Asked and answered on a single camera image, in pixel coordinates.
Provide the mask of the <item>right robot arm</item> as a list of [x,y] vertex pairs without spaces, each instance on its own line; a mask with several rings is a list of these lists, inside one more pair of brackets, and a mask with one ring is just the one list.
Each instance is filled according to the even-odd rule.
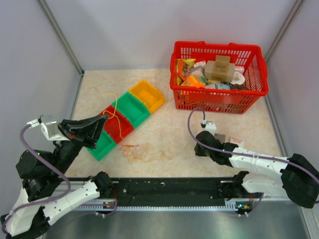
[[243,169],[232,185],[236,196],[244,197],[248,193],[277,195],[310,209],[318,203],[319,172],[304,156],[259,154],[234,143],[220,143],[206,130],[194,140],[197,156],[207,156],[219,165]]

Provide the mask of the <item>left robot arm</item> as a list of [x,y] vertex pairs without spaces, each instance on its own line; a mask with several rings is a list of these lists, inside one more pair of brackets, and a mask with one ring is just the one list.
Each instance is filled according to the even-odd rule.
[[[114,183],[106,172],[88,177],[84,185],[74,191],[65,176],[83,147],[97,147],[107,120],[108,115],[62,122],[51,116],[40,116],[26,124],[19,136],[26,151],[16,165],[22,187],[12,210],[0,218],[6,238],[36,239],[75,208],[112,194]],[[34,150],[25,141],[25,131],[37,126],[45,138],[53,142],[53,152]]]

